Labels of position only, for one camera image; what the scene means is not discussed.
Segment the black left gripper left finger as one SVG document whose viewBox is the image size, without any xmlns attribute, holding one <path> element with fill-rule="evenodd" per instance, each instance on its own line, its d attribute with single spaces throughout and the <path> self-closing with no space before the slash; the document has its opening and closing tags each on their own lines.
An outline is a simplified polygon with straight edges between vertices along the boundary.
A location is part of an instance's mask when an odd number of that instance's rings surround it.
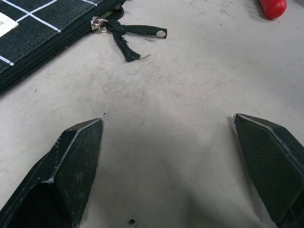
<svg viewBox="0 0 304 228">
<path fill-rule="evenodd" d="M 103 130 L 101 118 L 64 130 L 0 210 L 0 228 L 79 228 L 95 180 Z"/>
</svg>

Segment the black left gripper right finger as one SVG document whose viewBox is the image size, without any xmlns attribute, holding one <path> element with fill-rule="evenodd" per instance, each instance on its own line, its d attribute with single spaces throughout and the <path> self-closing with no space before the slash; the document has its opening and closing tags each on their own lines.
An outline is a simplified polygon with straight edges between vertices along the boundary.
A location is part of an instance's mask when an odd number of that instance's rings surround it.
<svg viewBox="0 0 304 228">
<path fill-rule="evenodd" d="M 277 228 L 304 228 L 304 146 L 283 126 L 235 114 L 248 174 Z"/>
</svg>

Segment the black grid-pattern cloth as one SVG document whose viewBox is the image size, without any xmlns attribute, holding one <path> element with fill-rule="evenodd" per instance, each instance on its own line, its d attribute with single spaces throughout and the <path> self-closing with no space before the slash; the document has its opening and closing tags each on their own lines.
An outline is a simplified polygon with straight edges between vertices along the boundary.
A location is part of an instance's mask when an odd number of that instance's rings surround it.
<svg viewBox="0 0 304 228">
<path fill-rule="evenodd" d="M 0 0 L 0 95 L 91 31 L 111 32 L 127 62 L 140 59 L 126 33 L 158 38 L 167 29 L 123 25 L 127 0 Z"/>
</svg>

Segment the red round object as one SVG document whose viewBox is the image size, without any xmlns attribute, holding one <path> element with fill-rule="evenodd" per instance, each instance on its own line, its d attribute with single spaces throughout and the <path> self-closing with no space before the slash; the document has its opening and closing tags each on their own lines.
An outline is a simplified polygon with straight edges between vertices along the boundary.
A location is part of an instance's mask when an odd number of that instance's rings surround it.
<svg viewBox="0 0 304 228">
<path fill-rule="evenodd" d="M 266 18 L 276 19 L 283 15 L 287 8 L 286 0 L 258 0 Z"/>
</svg>

